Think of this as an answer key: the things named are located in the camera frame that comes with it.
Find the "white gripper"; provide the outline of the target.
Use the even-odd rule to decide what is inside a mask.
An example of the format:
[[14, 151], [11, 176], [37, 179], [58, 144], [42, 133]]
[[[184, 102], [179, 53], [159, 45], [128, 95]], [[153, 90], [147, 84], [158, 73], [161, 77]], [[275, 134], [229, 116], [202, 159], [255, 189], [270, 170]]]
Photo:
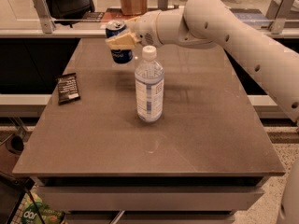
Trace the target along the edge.
[[139, 42], [142, 46], [160, 47], [162, 43], [157, 32], [157, 19], [160, 13], [161, 10], [150, 11], [141, 17], [137, 16], [126, 20], [126, 26], [129, 29], [134, 28], [135, 32], [126, 30], [118, 35], [113, 35], [106, 39], [106, 44], [110, 49], [121, 50], [134, 49]]

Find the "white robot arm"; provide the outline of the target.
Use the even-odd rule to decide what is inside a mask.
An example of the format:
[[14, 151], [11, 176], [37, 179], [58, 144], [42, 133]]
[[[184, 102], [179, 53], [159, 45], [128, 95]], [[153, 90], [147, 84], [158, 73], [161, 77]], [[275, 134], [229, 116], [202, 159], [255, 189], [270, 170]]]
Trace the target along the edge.
[[221, 0], [188, 0], [185, 7], [154, 10], [125, 22], [106, 40], [110, 49], [175, 44], [219, 45], [259, 83], [292, 121], [299, 120], [299, 54], [239, 20]]

